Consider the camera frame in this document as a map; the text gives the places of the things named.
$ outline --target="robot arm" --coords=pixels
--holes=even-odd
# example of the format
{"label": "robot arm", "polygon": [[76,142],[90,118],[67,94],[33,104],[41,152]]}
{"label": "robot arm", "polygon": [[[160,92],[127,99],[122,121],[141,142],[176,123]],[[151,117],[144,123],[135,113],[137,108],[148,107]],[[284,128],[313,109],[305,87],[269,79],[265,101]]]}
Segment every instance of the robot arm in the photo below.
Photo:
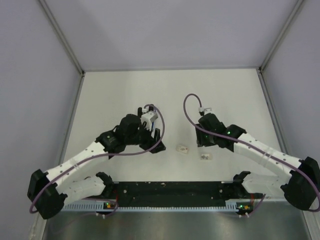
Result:
{"label": "robot arm", "polygon": [[[64,205],[74,201],[103,194],[109,195],[113,181],[103,172],[96,176],[87,176],[86,172],[105,161],[100,155],[112,158],[123,152],[128,145],[139,145],[148,150],[160,140],[160,130],[154,129],[158,115],[153,107],[139,108],[138,115],[128,114],[113,130],[103,132],[82,152],[66,162],[45,172],[40,169],[31,175],[27,196],[33,202],[39,192],[50,182],[35,203],[36,209],[44,219],[56,215]],[[152,154],[166,150],[160,141],[150,152]]]}
{"label": "robot arm", "polygon": [[[300,210],[308,210],[310,208],[317,197],[314,189],[305,177],[287,166],[286,163],[305,173],[319,191],[320,170],[317,161],[311,157],[301,160],[273,149],[234,124],[225,127],[213,114],[211,108],[201,108],[199,113],[202,117],[198,120],[199,124],[196,124],[195,129],[198,147],[218,145],[220,148],[227,148],[234,153],[250,158],[276,175],[265,176],[250,172],[242,172],[236,175],[234,179],[240,180],[240,183],[248,193],[262,193],[277,197],[284,196],[290,204]],[[199,128],[217,135],[207,134]]]}

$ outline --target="cable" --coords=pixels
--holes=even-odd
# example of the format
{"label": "cable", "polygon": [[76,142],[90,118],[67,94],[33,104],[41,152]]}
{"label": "cable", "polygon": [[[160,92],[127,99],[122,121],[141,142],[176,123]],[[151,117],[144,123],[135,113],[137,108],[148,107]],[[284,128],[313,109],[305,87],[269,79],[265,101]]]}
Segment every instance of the cable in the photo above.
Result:
{"label": "cable", "polygon": [[[115,204],[115,207],[114,207],[113,211],[104,216],[105,218],[108,218],[108,217],[110,217],[110,216],[112,216],[112,215],[114,215],[116,213],[116,210],[118,209],[119,204],[116,201],[112,201],[112,200],[109,200],[109,199],[107,199],[106,201],[108,201],[109,203]],[[57,234],[62,233],[64,230],[66,230],[66,228],[70,227],[70,225],[72,225],[75,221],[81,219],[82,217],[86,217],[86,216],[90,216],[90,215],[97,215],[97,213],[89,212],[89,213],[81,214],[80,216],[78,216],[75,219],[73,219],[70,222],[68,222],[64,227],[62,227],[58,231],[54,230],[52,222],[50,223],[49,227],[50,227],[51,232],[54,235],[57,235]]]}
{"label": "cable", "polygon": [[[289,163],[287,163],[287,162],[285,162],[285,161],[283,161],[283,160],[281,160],[281,159],[279,159],[279,158],[277,158],[277,157],[275,157],[275,156],[272,156],[272,155],[266,153],[265,151],[259,149],[258,147],[254,146],[254,145],[252,145],[252,144],[250,144],[250,143],[248,143],[248,142],[246,142],[246,141],[243,141],[243,140],[240,140],[240,139],[236,139],[236,138],[233,138],[233,137],[230,137],[230,136],[225,136],[225,135],[222,135],[222,134],[214,133],[214,132],[211,132],[211,131],[207,131],[207,130],[205,130],[205,129],[199,127],[199,126],[197,126],[197,125],[191,120],[191,118],[188,116],[187,109],[186,109],[186,102],[187,102],[187,99],[188,99],[190,96],[194,96],[194,97],[196,97],[196,98],[198,99],[200,107],[202,107],[202,103],[201,103],[201,101],[200,101],[200,98],[199,98],[196,94],[194,94],[194,93],[188,94],[188,95],[185,97],[185,99],[183,100],[183,112],[184,112],[184,114],[185,114],[185,117],[188,119],[188,121],[189,121],[196,129],[199,129],[200,131],[202,131],[202,132],[204,132],[204,133],[206,133],[206,134],[210,134],[210,135],[213,135],[213,136],[216,136],[216,137],[228,139],[228,140],[233,141],[233,142],[236,142],[236,143],[244,144],[244,145],[246,145],[246,146],[248,146],[248,147],[250,147],[250,148],[258,151],[259,153],[261,153],[261,154],[263,154],[263,155],[266,155],[267,157],[269,157],[269,158],[271,158],[271,159],[273,159],[273,160],[275,160],[275,161],[277,161],[277,162],[279,162],[279,163],[281,163],[281,164],[283,164],[283,165],[285,165],[285,166],[293,169],[294,171],[298,172],[299,174],[301,174],[301,175],[309,182],[309,184],[312,186],[312,188],[313,188],[313,190],[314,190],[314,192],[315,192],[315,194],[316,194],[316,197],[318,198],[318,202],[319,202],[319,206],[318,206],[317,209],[309,209],[308,211],[309,211],[309,212],[312,212],[312,213],[320,212],[320,193],[319,193],[319,191],[318,191],[318,188],[317,188],[316,185],[314,184],[314,182],[310,179],[310,177],[308,177],[303,171],[301,171],[300,169],[296,168],[295,166],[293,166],[293,165],[291,165],[291,164],[289,164]],[[261,199],[261,201],[257,204],[257,206],[255,207],[255,209],[257,209],[257,207],[260,206],[260,204],[262,203],[263,199],[264,199],[264,198]]]}
{"label": "cable", "polygon": [[[136,156],[136,155],[141,155],[141,154],[145,154],[147,152],[150,152],[151,150],[153,150],[155,147],[157,147],[160,142],[162,141],[164,135],[165,135],[165,129],[166,129],[166,125],[165,125],[165,121],[164,121],[164,117],[162,116],[161,112],[159,111],[159,109],[157,107],[155,107],[152,104],[147,104],[145,105],[145,107],[148,106],[152,106],[159,114],[160,118],[161,118],[161,122],[162,122],[162,134],[160,136],[160,139],[149,149],[144,150],[144,151],[139,151],[139,152],[132,152],[132,153],[103,153],[103,154],[99,154],[99,155],[95,155],[95,156],[91,156],[88,157],[84,160],[81,160],[79,163],[77,163],[77,166],[80,166],[81,164],[84,164],[92,159],[96,159],[96,158],[100,158],[100,157],[107,157],[107,156]],[[39,193],[35,196],[34,200],[31,203],[31,206],[29,208],[29,212],[31,214],[35,214],[38,212],[38,210],[33,210],[36,202],[38,201],[38,199],[40,198],[41,194],[54,182],[56,182],[58,179],[60,179],[61,177],[63,177],[64,175],[66,175],[67,173],[69,173],[71,170],[73,170],[75,168],[75,166],[72,166],[70,168],[68,168],[66,171],[62,172],[61,174],[59,174],[58,176],[56,176],[54,179],[52,179],[47,185],[45,185],[40,191]]]}

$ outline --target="gray floor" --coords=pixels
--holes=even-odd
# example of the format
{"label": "gray floor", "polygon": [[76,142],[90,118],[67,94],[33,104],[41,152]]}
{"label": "gray floor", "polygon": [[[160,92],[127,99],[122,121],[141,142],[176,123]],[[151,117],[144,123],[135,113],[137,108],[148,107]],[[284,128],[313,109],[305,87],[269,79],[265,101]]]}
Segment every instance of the gray floor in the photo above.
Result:
{"label": "gray floor", "polygon": [[[50,224],[58,230],[79,213],[61,213]],[[308,240],[302,212],[286,203],[266,202],[249,219],[230,213],[117,213],[105,220],[79,218],[45,240]]]}

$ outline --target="white tabletop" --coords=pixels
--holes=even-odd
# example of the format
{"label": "white tabletop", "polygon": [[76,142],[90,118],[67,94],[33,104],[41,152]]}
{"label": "white tabletop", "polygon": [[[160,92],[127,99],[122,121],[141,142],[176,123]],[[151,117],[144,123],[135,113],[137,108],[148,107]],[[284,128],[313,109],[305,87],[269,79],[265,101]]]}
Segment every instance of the white tabletop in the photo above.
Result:
{"label": "white tabletop", "polygon": [[[203,106],[213,108],[226,126],[236,124],[261,142],[280,149],[255,69],[87,72],[65,160],[85,149],[102,132],[113,129],[126,114],[137,114],[138,107],[154,104],[164,117],[166,151],[106,158],[105,163],[88,171],[88,176],[105,172],[114,181],[230,181],[241,171],[272,174],[227,149],[198,148],[195,128],[183,112],[183,100],[189,93],[199,95]],[[187,101],[187,111],[197,122],[200,116],[195,98]],[[162,128],[160,119],[156,127]],[[177,152],[178,144],[187,146],[188,154]],[[125,153],[140,151],[139,146],[128,146]],[[211,153],[213,159],[201,160],[201,153]]]}

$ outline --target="white wall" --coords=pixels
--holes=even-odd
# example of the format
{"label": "white wall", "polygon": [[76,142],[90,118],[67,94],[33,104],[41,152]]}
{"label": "white wall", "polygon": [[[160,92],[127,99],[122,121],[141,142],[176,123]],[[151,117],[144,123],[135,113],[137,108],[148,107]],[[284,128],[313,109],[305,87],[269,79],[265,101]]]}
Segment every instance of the white wall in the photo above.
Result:
{"label": "white wall", "polygon": [[306,1],[265,72],[291,151],[320,163],[320,1]]}
{"label": "white wall", "polygon": [[0,239],[33,224],[33,171],[51,167],[80,80],[35,0],[0,0]]}
{"label": "white wall", "polygon": [[297,0],[46,0],[85,70],[259,67]]}

